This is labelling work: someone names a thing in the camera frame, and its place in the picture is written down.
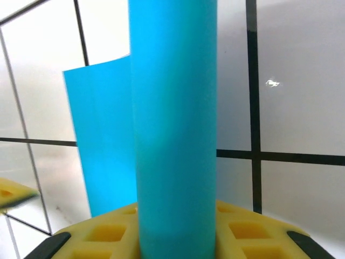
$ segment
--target white tiled wall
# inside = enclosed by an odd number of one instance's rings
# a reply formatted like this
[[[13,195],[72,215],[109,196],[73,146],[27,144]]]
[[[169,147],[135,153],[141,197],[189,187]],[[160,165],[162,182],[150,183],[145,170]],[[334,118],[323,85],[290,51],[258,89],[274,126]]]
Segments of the white tiled wall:
[[[2,51],[0,51],[0,93],[0,136],[2,138],[23,138],[22,124]]]
[[[250,150],[244,0],[218,0],[218,149]]]
[[[266,2],[257,1],[262,150],[345,155],[345,1]]]
[[[29,138],[75,140],[62,73],[84,66],[73,1],[50,0],[2,30]]]
[[[33,144],[32,151],[53,233],[89,219],[77,148]]]
[[[0,217],[0,259],[17,259],[6,217]]]
[[[127,0],[79,0],[90,65],[129,54]]]
[[[252,162],[217,158],[217,199],[253,209]]]
[[[48,236],[21,224],[15,220],[11,220],[13,234],[15,236],[20,258],[25,258],[36,246],[43,242]]]

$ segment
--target square hole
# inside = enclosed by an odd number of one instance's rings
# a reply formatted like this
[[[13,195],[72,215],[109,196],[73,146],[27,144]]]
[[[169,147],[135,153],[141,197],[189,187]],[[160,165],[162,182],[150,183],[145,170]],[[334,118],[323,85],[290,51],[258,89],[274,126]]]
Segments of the square hole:
[[[111,255],[111,251],[79,250],[74,251],[71,259],[110,259]]]
[[[280,247],[243,247],[247,259],[289,259]]]
[[[231,231],[237,239],[270,238],[264,227],[254,222],[232,222]]]
[[[104,224],[95,227],[86,239],[93,242],[117,242],[122,239],[126,231],[124,225]]]
[[[7,198],[7,197],[13,196],[13,193],[11,193],[7,190],[0,190],[0,196],[3,198]]]
[[[232,209],[225,208],[225,207],[221,207],[221,206],[218,206],[217,209],[218,209],[219,212],[222,212],[222,213],[231,213],[231,212],[234,212]]]

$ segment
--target blue plastic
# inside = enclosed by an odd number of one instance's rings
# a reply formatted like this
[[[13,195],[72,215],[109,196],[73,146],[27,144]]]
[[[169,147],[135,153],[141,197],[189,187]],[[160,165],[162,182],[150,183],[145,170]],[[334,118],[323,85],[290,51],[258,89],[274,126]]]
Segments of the blue plastic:
[[[212,259],[216,0],[129,0],[141,259]]]
[[[130,57],[64,76],[92,216],[136,202]]]

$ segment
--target yellow foam base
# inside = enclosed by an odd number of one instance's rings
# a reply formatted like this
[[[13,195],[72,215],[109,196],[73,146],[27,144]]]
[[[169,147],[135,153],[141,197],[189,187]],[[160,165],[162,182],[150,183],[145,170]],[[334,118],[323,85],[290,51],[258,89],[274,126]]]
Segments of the yellow foam base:
[[[5,213],[9,208],[34,196],[38,196],[36,190],[8,179],[0,178],[0,213]]]
[[[217,201],[216,259],[309,259],[288,230],[306,235],[290,224]],[[140,258],[136,203],[58,233],[65,231],[72,237],[53,259]]]

